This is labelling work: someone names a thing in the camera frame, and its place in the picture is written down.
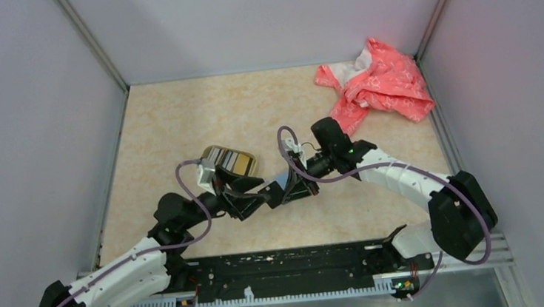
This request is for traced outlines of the black credit card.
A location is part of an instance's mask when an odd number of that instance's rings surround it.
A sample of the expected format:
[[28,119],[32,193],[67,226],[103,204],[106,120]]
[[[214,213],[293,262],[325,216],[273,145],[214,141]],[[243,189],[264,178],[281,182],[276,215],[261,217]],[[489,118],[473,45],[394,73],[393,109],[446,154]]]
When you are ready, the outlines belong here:
[[277,181],[271,182],[258,193],[266,198],[266,204],[270,209],[275,209],[282,204],[284,190]]

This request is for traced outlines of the beige tray of cards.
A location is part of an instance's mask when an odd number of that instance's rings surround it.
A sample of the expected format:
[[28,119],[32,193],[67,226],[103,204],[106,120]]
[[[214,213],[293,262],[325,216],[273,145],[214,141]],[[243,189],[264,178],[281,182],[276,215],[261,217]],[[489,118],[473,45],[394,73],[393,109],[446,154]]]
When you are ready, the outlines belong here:
[[253,154],[215,144],[204,149],[201,157],[237,175],[253,176],[258,168],[258,159]]

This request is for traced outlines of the beige card holder wallet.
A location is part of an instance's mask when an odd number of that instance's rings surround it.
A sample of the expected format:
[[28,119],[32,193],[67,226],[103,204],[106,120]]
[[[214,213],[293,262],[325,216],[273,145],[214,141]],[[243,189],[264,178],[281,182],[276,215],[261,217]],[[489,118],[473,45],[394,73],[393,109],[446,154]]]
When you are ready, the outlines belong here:
[[291,189],[292,187],[294,187],[296,182],[296,177],[294,176],[294,173],[295,172],[293,170],[282,172],[279,175],[275,176],[274,182],[277,183],[282,191]]

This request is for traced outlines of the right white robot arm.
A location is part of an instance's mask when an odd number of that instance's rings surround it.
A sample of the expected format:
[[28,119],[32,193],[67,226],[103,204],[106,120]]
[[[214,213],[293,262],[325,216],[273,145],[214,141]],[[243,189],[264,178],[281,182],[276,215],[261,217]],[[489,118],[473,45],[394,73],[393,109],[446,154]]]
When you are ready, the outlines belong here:
[[384,259],[389,268],[404,270],[415,256],[438,252],[469,265],[490,257],[497,214],[472,173],[441,175],[399,161],[368,141],[351,141],[330,117],[311,131],[320,150],[310,159],[304,158],[292,128],[280,126],[276,133],[279,153],[301,178],[331,183],[353,177],[386,187],[428,213],[427,221],[399,227],[388,237]]

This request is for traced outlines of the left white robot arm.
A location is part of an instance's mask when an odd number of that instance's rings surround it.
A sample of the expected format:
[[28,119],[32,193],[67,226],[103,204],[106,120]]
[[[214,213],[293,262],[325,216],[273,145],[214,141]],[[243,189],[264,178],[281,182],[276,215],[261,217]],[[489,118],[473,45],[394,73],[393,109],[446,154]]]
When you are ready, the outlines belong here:
[[236,213],[245,200],[262,205],[264,199],[250,191],[263,183],[222,169],[213,177],[211,192],[188,198],[175,192],[163,195],[153,215],[156,224],[146,237],[86,277],[69,285],[59,280],[50,284],[38,307],[132,307],[168,287],[183,290],[191,276],[181,255],[197,242],[190,228],[221,212]]

